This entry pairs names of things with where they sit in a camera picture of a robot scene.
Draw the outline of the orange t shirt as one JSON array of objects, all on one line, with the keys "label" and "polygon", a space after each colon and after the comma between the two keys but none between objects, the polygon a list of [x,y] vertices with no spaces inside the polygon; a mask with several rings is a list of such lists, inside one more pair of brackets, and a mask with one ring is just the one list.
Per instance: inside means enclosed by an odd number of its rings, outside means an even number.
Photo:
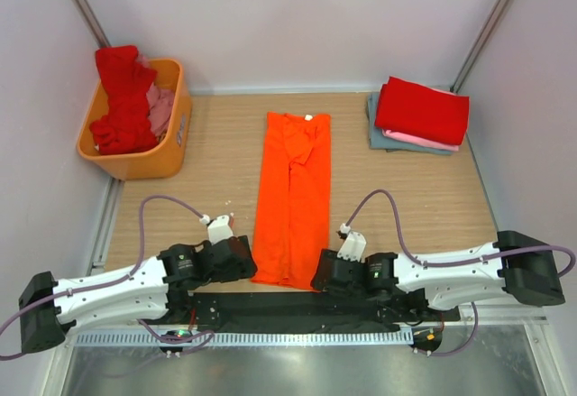
[{"label": "orange t shirt", "polygon": [[256,283],[311,290],[329,244],[331,116],[269,112],[252,238]]}]

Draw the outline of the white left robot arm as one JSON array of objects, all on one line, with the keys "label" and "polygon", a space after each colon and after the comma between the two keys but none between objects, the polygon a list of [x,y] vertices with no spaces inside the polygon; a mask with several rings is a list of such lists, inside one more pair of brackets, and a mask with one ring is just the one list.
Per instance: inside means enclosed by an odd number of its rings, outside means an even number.
[{"label": "white left robot arm", "polygon": [[28,355],[52,349],[82,329],[163,320],[185,307],[191,291],[249,279],[256,270],[242,235],[216,244],[174,244],[138,268],[96,276],[56,280],[51,272],[37,273],[18,301],[21,350]]}]

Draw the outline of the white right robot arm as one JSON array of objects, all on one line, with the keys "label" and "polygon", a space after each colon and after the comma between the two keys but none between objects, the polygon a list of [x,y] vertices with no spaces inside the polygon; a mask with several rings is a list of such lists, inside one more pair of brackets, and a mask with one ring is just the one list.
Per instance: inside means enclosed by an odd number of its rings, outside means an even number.
[{"label": "white right robot arm", "polygon": [[324,249],[312,288],[382,302],[415,299],[437,311],[499,298],[533,307],[565,302],[551,246],[517,231],[500,231],[493,243],[449,253],[363,258],[365,246],[364,236],[351,232],[340,250]]}]

